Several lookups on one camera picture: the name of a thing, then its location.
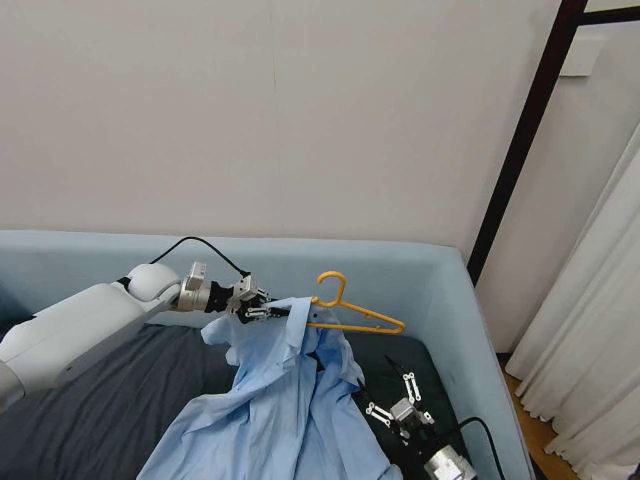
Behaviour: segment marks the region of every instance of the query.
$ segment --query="power cord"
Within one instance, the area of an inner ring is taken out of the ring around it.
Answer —
[[[465,426],[469,425],[472,422],[478,422],[484,428],[485,433],[487,434],[487,438],[489,439],[489,445],[491,445],[491,453],[493,454],[493,461],[496,463],[496,467],[498,468],[498,474],[500,475],[501,480],[506,480],[504,476],[504,472],[502,471],[502,465],[500,464],[500,458],[498,458],[498,451],[496,450],[496,444],[493,442],[493,436],[491,435],[491,431],[484,420],[480,417],[469,417],[466,420],[463,420],[458,425],[453,427],[451,430],[446,432],[443,437],[450,437],[455,432],[460,432]]]
[[[184,237],[184,238],[181,238],[176,243],[174,243],[173,246],[171,246],[169,249],[167,249],[165,252],[163,252],[159,257],[154,258],[149,263],[156,263],[156,262],[162,260],[169,253],[171,253],[171,251],[173,251],[178,245],[180,245],[183,242],[186,242],[187,240],[193,240],[193,241],[196,241],[196,242],[204,243],[207,247],[209,247],[211,250],[216,252],[220,256],[220,258],[222,258],[225,262],[227,262],[231,268],[233,268],[236,272],[238,272],[242,276],[242,278],[245,278],[245,277],[248,277],[249,275],[251,275],[251,272],[247,272],[245,270],[242,270],[235,263],[233,263],[231,260],[229,260],[229,258],[227,258],[227,256],[224,253],[222,253],[216,247],[214,247],[209,242],[207,242],[205,239],[200,238],[200,237]]]

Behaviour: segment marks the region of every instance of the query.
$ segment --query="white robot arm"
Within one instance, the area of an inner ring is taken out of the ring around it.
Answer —
[[[205,283],[196,262],[180,279],[159,263],[143,264],[111,284],[94,285],[16,325],[0,343],[0,413],[33,392],[58,387],[132,338],[157,313],[228,311],[243,322],[270,314],[251,275],[224,288]]]

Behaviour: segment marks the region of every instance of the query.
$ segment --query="hanger hook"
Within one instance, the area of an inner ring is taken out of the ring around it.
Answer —
[[[340,272],[331,271],[331,272],[321,273],[320,275],[318,275],[318,279],[316,281],[318,282],[318,285],[321,285],[322,282],[324,282],[325,279],[329,277],[337,278],[338,281],[340,282],[340,287],[338,288],[338,294],[336,295],[336,298],[331,302],[323,302],[318,297],[313,297],[311,299],[311,303],[314,303],[324,308],[332,308],[342,303],[342,295],[344,294],[344,287],[347,286],[347,278]]]

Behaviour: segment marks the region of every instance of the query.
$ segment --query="light blue shirt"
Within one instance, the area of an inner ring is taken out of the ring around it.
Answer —
[[[290,307],[288,318],[243,325],[229,315],[202,330],[206,343],[230,345],[233,387],[191,400],[139,479],[402,478],[351,398],[363,380],[351,346],[339,330],[306,327],[310,313],[337,323],[334,314],[309,298],[270,305]]]

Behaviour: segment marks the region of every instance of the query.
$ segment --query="white curtain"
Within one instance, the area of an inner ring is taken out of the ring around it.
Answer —
[[[507,372],[582,479],[640,462],[640,126]]]

